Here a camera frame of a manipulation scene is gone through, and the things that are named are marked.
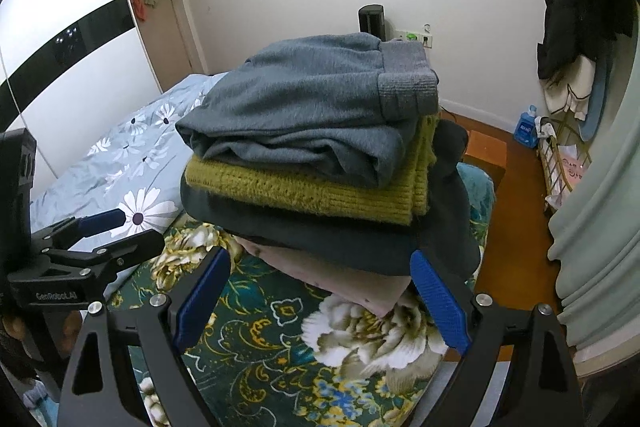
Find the left hand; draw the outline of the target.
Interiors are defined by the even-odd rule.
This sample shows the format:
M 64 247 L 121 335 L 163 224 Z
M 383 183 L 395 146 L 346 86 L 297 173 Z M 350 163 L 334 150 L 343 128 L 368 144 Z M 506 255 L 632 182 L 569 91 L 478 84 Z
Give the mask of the left hand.
M 32 333 L 21 317 L 9 317 L 9 315 L 1 317 L 2 329 L 11 338 L 23 343 L 24 346 L 27 346 L 27 343 L 33 343 L 38 337 L 51 338 L 56 351 L 63 358 L 73 351 L 82 323 L 84 318 L 77 310 L 70 311 L 66 317 L 53 313 L 44 319 L 42 333 Z

